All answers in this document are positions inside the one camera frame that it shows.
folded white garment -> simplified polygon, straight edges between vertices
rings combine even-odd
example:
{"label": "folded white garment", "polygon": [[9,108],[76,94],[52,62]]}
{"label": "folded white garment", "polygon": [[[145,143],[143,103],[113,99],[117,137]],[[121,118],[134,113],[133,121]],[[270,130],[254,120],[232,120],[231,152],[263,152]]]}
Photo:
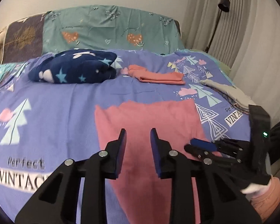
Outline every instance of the folded white garment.
{"label": "folded white garment", "polygon": [[214,87],[221,91],[222,93],[225,93],[227,96],[232,98],[239,106],[241,106],[244,109],[249,109],[249,105],[256,105],[251,98],[243,93],[242,90],[240,90],[236,86],[228,86],[225,84],[220,84],[217,82],[214,82],[210,79],[201,80],[200,83],[202,85]]}

light blue star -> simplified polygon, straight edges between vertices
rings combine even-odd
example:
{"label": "light blue star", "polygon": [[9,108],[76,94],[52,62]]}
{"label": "light blue star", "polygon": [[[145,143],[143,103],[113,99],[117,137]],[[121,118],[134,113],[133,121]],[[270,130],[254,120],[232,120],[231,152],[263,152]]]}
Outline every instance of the light blue star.
{"label": "light blue star", "polygon": [[80,79],[81,82],[86,82],[85,81],[86,77],[83,77],[83,74],[81,75],[81,77],[79,77],[79,79]]}
{"label": "light blue star", "polygon": [[112,62],[111,60],[108,60],[107,58],[103,59],[103,60],[99,60],[105,64],[107,64],[109,66],[109,62]]}
{"label": "light blue star", "polygon": [[65,80],[66,74],[62,73],[62,68],[60,69],[59,74],[56,74],[56,77],[59,78],[60,83],[67,83],[67,81]]}

black lamp shade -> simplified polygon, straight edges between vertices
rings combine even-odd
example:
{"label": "black lamp shade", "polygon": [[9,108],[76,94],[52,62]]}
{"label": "black lamp shade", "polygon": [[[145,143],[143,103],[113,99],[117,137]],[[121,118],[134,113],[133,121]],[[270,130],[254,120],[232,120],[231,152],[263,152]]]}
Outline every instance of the black lamp shade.
{"label": "black lamp shade", "polygon": [[218,4],[218,7],[223,12],[228,13],[230,8],[230,0],[221,0],[221,2]]}

pink garment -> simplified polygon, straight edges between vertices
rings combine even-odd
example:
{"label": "pink garment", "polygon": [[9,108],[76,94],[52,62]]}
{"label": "pink garment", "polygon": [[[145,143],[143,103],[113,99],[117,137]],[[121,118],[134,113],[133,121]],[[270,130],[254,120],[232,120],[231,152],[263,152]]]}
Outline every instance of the pink garment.
{"label": "pink garment", "polygon": [[255,208],[260,215],[262,222],[273,213],[278,204],[280,203],[280,180],[272,177],[266,192],[261,195],[257,192],[251,198],[251,205]]}
{"label": "pink garment", "polygon": [[184,74],[180,72],[171,72],[166,74],[147,71],[145,67],[139,65],[129,65],[129,75],[137,78],[140,82],[162,83],[184,85],[182,80]]}
{"label": "pink garment", "polygon": [[[96,106],[95,122],[100,149],[127,131],[122,171],[111,185],[130,224],[168,224],[171,180],[159,179],[153,162],[150,130],[156,128],[160,139],[169,141],[188,158],[184,145],[192,138],[207,140],[193,99],[153,104],[124,102],[104,110]],[[196,181],[193,178],[196,223],[200,223]]]}

silver bolt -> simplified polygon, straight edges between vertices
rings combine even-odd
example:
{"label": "silver bolt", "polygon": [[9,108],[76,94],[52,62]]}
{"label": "silver bolt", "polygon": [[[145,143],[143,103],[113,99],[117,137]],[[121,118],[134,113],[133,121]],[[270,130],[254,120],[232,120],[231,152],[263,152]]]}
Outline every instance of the silver bolt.
{"label": "silver bolt", "polygon": [[178,152],[175,151],[175,150],[171,150],[171,151],[169,152],[169,155],[170,155],[170,156],[177,156],[177,154],[178,154]]}
{"label": "silver bolt", "polygon": [[213,161],[210,159],[210,158],[204,158],[203,159],[203,162],[206,164],[206,165],[211,165],[213,163]]}
{"label": "silver bolt", "polygon": [[108,152],[107,152],[107,151],[100,151],[100,152],[99,152],[99,156],[101,156],[101,157],[104,157],[104,156],[106,156],[106,155],[108,155]]}
{"label": "silver bolt", "polygon": [[66,165],[66,166],[70,166],[70,165],[72,165],[74,163],[74,161],[72,160],[72,159],[66,159],[65,161],[64,161],[64,164]]}

